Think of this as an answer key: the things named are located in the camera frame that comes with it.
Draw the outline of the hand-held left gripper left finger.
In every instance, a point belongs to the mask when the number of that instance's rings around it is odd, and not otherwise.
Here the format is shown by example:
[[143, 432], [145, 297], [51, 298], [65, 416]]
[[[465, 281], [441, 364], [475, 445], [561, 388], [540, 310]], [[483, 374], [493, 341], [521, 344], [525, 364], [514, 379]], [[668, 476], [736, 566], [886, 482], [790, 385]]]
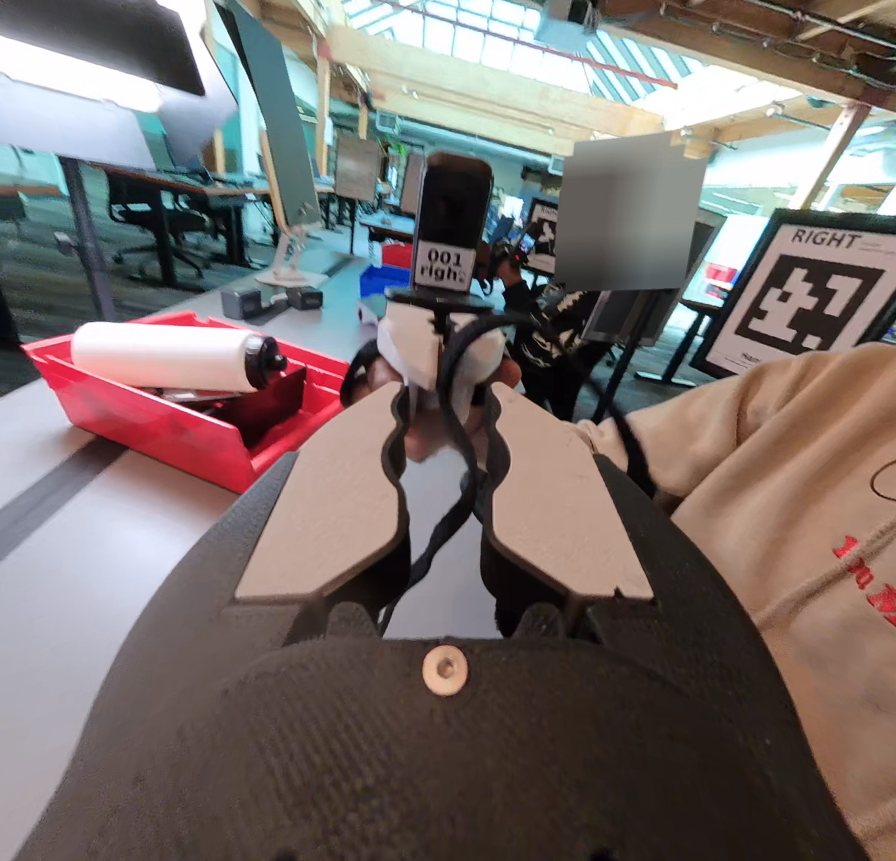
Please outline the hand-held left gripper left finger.
[[390, 382], [330, 420], [294, 454], [273, 500], [251, 492], [247, 519], [260, 531], [233, 589], [235, 612], [312, 618], [342, 601], [373, 618], [409, 575], [404, 469], [407, 391]]

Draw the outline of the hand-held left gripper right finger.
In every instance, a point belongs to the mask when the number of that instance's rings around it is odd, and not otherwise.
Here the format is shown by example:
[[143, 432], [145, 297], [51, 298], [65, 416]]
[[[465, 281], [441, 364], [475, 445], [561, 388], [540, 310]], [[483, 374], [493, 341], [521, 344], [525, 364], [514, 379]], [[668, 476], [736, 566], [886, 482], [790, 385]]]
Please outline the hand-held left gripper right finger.
[[488, 388], [480, 573], [512, 631], [537, 604], [567, 630], [588, 607], [652, 602], [654, 591], [590, 444], [503, 384]]

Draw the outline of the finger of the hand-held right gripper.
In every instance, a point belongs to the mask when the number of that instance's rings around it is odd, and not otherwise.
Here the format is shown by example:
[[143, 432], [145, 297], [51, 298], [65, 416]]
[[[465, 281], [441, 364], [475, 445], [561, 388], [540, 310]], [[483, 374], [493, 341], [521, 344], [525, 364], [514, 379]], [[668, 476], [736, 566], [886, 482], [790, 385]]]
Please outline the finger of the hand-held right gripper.
[[435, 390], [442, 349], [434, 312], [407, 303], [387, 303], [376, 333], [379, 355], [407, 385]]
[[448, 400], [459, 420], [469, 418], [476, 388], [486, 384], [500, 366], [506, 338], [501, 328], [493, 328], [462, 348], [463, 341], [457, 335], [492, 315], [492, 311], [454, 311], [448, 315]]

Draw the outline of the red divided plastic bin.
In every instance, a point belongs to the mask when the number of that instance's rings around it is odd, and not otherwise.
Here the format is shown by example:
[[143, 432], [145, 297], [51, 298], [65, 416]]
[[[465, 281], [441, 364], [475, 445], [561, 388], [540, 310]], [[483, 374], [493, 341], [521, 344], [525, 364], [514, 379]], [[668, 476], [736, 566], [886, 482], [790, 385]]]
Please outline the red divided plastic bin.
[[73, 426], [239, 494], [342, 410], [339, 391], [349, 363], [278, 339], [287, 358], [283, 374], [300, 366], [308, 369], [302, 408], [252, 453], [230, 424], [77, 369], [70, 355], [72, 336], [35, 340], [22, 349]]

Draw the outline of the white water bottle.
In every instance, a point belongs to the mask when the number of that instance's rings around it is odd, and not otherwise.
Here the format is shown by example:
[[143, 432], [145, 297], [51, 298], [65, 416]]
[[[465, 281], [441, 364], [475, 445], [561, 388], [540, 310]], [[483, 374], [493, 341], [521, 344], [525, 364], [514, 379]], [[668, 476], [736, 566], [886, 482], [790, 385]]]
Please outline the white water bottle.
[[88, 323], [70, 355], [77, 369], [121, 385], [228, 395], [263, 390], [287, 369], [272, 337], [216, 326]]

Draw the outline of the person's right forearm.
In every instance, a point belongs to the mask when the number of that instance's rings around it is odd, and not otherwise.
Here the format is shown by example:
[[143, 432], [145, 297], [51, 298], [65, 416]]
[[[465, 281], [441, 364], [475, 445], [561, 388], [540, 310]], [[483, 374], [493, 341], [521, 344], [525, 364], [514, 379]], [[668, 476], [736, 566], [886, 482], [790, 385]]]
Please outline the person's right forearm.
[[801, 520], [859, 537], [894, 515], [894, 347], [809, 352], [625, 418], [658, 502], [694, 540]]

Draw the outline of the whiteboard on stand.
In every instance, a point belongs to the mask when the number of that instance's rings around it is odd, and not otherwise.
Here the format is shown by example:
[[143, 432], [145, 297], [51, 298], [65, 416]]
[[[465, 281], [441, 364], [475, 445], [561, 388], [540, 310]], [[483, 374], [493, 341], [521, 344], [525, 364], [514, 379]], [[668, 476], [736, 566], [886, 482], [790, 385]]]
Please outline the whiteboard on stand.
[[427, 171], [427, 157], [409, 153], [399, 195], [399, 209], [409, 217], [417, 217], [423, 180]]
[[337, 138], [334, 192], [342, 199], [373, 204], [379, 193], [383, 152], [375, 139]]

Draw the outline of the blue plastic bin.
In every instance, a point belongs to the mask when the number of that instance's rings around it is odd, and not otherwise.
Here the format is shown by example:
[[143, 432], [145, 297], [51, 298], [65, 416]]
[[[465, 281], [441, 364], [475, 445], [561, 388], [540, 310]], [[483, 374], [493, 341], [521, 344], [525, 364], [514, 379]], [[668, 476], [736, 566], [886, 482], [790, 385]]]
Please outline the blue plastic bin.
[[409, 268], [394, 265], [368, 265], [359, 275], [358, 297], [370, 298], [384, 295], [389, 288], [408, 288], [411, 281]]

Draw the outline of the framed marker poster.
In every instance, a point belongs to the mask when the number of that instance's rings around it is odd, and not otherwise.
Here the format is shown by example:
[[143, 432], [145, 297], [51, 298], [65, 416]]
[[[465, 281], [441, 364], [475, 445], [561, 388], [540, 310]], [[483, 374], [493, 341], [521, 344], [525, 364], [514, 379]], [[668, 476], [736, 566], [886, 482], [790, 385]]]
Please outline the framed marker poster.
[[540, 197], [532, 200], [517, 249], [522, 265], [534, 273], [554, 275], [557, 216], [557, 202]]
[[778, 209], [691, 366], [716, 378], [843, 352], [894, 326], [895, 218]]

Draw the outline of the black bin divider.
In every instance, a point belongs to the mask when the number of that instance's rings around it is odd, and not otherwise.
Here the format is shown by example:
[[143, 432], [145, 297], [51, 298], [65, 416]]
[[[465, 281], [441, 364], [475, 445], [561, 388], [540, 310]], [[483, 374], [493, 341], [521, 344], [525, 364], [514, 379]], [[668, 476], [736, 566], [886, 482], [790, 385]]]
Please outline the black bin divider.
[[300, 366], [263, 390], [222, 402], [211, 416], [237, 428], [244, 446], [256, 453], [301, 410], [307, 374], [307, 367]]

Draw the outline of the black easel stand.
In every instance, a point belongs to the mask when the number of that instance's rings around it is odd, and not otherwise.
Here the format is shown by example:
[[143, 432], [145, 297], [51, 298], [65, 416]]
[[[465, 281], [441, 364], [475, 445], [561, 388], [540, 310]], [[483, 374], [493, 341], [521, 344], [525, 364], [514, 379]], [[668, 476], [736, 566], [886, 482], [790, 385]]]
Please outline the black easel stand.
[[[622, 355], [615, 364], [609, 382], [603, 389], [602, 398], [599, 400], [595, 412], [591, 418], [596, 423], [599, 423], [602, 419], [605, 418], [606, 415], [609, 414], [610, 407], [616, 396], [616, 392], [622, 383], [624, 375], [629, 369], [634, 353], [641, 346], [641, 342], [647, 331], [647, 327], [649, 325], [649, 321], [651, 320], [653, 311], [657, 308], [658, 303], [661, 299], [661, 293], [659, 291], [636, 292], [634, 293], [634, 295], [635, 301], [633, 304], [633, 324], [631, 326], [631, 329], [628, 331], [627, 340], [623, 345]], [[636, 379], [645, 382], [656, 383], [658, 385], [674, 386], [680, 388], [692, 388], [695, 386], [693, 382], [690, 382], [683, 378], [678, 378], [676, 374], [679, 367], [684, 362], [685, 356], [687, 352], [689, 352], [694, 339], [699, 334], [706, 314], [704, 312], [701, 313], [698, 310], [698, 307], [694, 306], [690, 302], [685, 302], [685, 307], [693, 314], [693, 319], [687, 332], [685, 333], [685, 336], [682, 340], [680, 340], [676, 351], [673, 353], [669, 362], [666, 364], [666, 368], [664, 369], [664, 371], [661, 374], [636, 371], [634, 374], [634, 377]]]

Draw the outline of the wooden board stand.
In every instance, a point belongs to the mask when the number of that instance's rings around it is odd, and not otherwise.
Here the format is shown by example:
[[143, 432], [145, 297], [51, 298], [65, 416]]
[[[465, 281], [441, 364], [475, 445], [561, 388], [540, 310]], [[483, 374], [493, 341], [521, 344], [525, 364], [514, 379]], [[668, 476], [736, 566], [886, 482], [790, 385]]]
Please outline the wooden board stand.
[[300, 258], [308, 238], [305, 226], [288, 227], [280, 232], [273, 266], [257, 272], [253, 279], [263, 286], [274, 289], [294, 289], [310, 286], [319, 289], [330, 276], [327, 273], [309, 272], [299, 268]]

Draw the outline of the grey dumbbell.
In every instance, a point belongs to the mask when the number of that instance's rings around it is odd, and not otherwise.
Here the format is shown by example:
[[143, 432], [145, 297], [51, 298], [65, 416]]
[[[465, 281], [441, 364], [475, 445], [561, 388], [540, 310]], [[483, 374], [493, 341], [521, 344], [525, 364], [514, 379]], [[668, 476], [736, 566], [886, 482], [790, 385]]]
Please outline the grey dumbbell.
[[225, 289], [219, 298], [225, 318], [244, 322], [272, 318], [287, 309], [318, 311], [323, 306], [322, 290], [312, 285], [285, 287], [268, 298], [260, 289]]

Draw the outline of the black faced wooden board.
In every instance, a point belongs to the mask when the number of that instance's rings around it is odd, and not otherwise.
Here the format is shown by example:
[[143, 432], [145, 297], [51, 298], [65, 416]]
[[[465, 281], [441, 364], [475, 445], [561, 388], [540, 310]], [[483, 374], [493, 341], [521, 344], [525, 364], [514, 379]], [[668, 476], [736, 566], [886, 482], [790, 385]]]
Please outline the black faced wooden board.
[[226, 11], [223, 19], [265, 123], [286, 223], [305, 228], [317, 225], [321, 219], [318, 193], [283, 45], [238, 1], [229, 0]]

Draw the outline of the black office chair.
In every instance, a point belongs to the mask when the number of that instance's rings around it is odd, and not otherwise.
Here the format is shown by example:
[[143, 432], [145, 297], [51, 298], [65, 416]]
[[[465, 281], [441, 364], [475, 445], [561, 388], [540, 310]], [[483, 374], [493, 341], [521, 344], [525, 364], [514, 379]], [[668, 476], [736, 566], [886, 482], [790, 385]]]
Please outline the black office chair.
[[151, 178], [147, 173], [109, 169], [104, 171], [107, 186], [107, 212], [114, 223], [141, 229], [151, 235], [150, 245], [128, 247], [113, 253], [113, 262], [123, 265], [129, 257], [154, 253], [160, 275], [151, 277], [139, 265], [131, 274], [135, 282], [198, 293], [204, 290], [203, 267], [185, 249], [188, 233], [203, 232], [203, 215], [175, 202], [167, 205], [164, 192], [173, 184]]

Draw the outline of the black light stand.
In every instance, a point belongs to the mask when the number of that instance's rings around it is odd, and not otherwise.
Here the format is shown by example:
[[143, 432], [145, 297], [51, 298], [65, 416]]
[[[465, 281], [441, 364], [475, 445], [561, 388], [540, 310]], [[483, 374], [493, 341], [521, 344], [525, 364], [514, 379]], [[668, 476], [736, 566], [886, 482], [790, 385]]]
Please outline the black light stand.
[[98, 243], [91, 206], [79, 161], [58, 157], [68, 189], [73, 221], [77, 233], [76, 251], [85, 273], [91, 300], [101, 321], [116, 321], [116, 310], [106, 260]]

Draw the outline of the softbox light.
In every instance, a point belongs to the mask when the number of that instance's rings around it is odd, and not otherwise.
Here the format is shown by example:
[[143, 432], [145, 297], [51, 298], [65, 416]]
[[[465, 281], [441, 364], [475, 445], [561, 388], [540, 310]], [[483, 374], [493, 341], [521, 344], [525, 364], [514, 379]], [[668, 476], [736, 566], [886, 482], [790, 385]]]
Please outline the softbox light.
[[147, 170], [148, 115], [187, 166], [238, 110], [204, 0], [1, 0], [1, 22], [4, 146]]

